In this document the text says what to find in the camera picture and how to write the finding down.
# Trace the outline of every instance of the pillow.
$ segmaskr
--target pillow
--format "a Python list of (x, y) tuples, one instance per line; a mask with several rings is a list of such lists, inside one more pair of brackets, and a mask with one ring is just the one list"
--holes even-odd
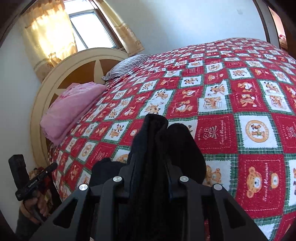
[(104, 85), (94, 82), (72, 83), (43, 115), (40, 126), (45, 137), (59, 145), (105, 90)]
[(138, 54), (127, 58), (120, 63), (116, 64), (107, 74), (103, 76), (102, 79), (107, 81), (109, 79), (119, 78), (125, 75), (127, 72), (131, 71), (134, 67), (140, 65), (147, 59), (149, 59), (151, 54)]

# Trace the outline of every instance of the window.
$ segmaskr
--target window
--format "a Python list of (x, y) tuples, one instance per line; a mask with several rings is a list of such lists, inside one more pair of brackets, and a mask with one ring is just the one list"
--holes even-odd
[(93, 0), (66, 0), (64, 4), (72, 22), (78, 51), (96, 47), (123, 47)]

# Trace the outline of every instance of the window pane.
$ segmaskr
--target window pane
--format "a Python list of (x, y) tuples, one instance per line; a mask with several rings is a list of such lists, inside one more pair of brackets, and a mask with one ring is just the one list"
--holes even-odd
[(84, 44), (82, 43), (82, 41), (80, 40), (80, 38), (78, 37), (78, 35), (74, 29), (73, 29), (73, 34), (74, 34), (74, 38), (75, 38), (75, 42), (76, 42), (76, 46), (77, 46), (77, 51), (85, 50), (86, 48), (85, 48)]
[(116, 47), (94, 12), (70, 18), (88, 48)]
[(88, 0), (68, 0), (64, 1), (67, 14), (94, 9)]

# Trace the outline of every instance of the pink folded blanket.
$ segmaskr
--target pink folded blanket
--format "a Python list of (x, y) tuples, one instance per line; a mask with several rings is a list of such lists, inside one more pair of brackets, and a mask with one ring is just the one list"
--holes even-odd
[(40, 126), (45, 137), (59, 145), (105, 90), (104, 85), (94, 82), (72, 83), (43, 115)]

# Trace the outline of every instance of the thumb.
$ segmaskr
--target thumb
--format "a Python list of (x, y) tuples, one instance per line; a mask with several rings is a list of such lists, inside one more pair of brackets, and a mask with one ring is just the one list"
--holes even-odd
[(27, 210), (30, 210), (34, 205), (37, 204), (37, 201), (38, 201), (38, 198), (37, 197), (34, 197), (34, 198), (31, 198), (31, 199), (28, 199), (24, 202), (24, 205), (26, 207)]

